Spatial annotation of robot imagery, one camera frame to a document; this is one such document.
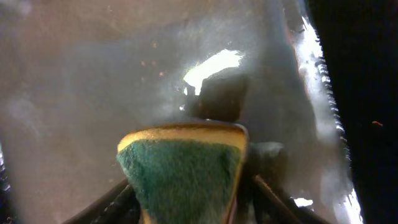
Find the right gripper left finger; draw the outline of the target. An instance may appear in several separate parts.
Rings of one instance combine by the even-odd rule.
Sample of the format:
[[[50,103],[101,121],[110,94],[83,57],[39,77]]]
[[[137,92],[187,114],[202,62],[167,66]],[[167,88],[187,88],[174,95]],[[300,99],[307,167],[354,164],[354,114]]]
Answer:
[[[64,224],[138,224],[140,205],[127,179]]]

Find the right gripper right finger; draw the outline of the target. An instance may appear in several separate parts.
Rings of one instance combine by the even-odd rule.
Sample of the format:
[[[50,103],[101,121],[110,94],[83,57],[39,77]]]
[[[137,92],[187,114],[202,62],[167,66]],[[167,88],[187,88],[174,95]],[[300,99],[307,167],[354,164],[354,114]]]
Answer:
[[[260,176],[253,176],[257,195],[253,198],[256,223],[329,224],[325,219],[305,207],[298,207],[283,192],[275,193]]]

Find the green yellow sponge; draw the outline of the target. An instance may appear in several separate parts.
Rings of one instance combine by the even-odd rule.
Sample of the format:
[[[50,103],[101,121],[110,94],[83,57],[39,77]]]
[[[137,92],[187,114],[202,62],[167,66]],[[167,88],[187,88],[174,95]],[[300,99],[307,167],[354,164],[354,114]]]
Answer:
[[[116,157],[141,223],[232,223],[247,147],[241,125],[177,123],[129,133]]]

